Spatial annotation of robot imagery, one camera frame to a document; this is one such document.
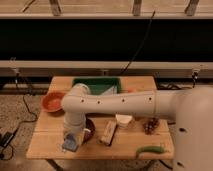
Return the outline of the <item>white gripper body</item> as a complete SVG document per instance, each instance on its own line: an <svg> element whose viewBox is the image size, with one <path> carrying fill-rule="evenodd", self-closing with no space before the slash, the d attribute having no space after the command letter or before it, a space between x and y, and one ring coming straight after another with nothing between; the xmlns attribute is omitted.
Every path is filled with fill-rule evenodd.
<svg viewBox="0 0 213 171"><path fill-rule="evenodd" d="M84 141L84 125L68 125L64 124L63 135L72 134L77 144L82 144Z"/></svg>

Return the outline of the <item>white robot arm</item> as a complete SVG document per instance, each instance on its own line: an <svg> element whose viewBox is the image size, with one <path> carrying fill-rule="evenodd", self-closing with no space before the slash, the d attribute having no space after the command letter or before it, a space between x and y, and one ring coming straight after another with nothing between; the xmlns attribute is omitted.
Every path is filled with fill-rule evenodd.
<svg viewBox="0 0 213 171"><path fill-rule="evenodd" d="M213 171L213 87L93 95L80 83L63 97L64 132L77 135L89 113L176 121L173 171Z"/></svg>

